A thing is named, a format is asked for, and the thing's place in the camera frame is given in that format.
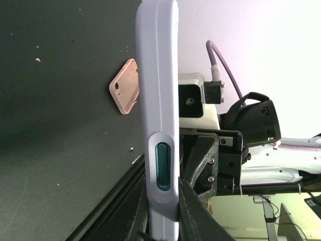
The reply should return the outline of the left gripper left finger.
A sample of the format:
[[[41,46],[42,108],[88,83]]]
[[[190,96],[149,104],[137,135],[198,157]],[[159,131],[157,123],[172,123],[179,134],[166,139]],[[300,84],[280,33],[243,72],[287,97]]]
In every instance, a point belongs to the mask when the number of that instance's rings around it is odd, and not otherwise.
[[[147,219],[146,184],[142,177],[89,240],[150,240],[145,233]]]

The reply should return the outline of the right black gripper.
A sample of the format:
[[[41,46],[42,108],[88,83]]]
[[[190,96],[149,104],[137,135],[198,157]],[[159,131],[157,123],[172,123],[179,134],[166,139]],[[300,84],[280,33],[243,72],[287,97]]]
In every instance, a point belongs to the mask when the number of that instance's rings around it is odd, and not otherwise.
[[[244,156],[239,131],[181,129],[181,179],[198,196],[231,195],[240,184]]]

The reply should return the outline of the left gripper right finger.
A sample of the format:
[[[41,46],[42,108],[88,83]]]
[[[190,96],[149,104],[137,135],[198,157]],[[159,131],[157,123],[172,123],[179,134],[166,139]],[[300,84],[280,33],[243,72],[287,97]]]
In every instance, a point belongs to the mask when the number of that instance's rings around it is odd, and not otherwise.
[[[179,240],[234,240],[215,221],[186,180],[179,186]]]

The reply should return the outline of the teal phone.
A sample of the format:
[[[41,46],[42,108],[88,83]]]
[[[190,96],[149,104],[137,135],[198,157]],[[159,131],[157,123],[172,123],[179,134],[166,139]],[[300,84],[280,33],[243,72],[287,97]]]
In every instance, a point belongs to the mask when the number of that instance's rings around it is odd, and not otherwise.
[[[171,148],[167,143],[158,143],[155,147],[156,184],[162,191],[171,187]]]

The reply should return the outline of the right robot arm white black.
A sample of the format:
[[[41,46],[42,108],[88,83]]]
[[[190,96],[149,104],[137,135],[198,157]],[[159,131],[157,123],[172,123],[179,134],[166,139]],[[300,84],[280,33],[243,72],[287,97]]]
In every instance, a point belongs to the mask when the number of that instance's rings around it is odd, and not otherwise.
[[[215,127],[186,124],[204,111],[199,91],[179,92],[181,179],[201,198],[320,191],[320,136],[282,138],[269,97],[245,95]]]

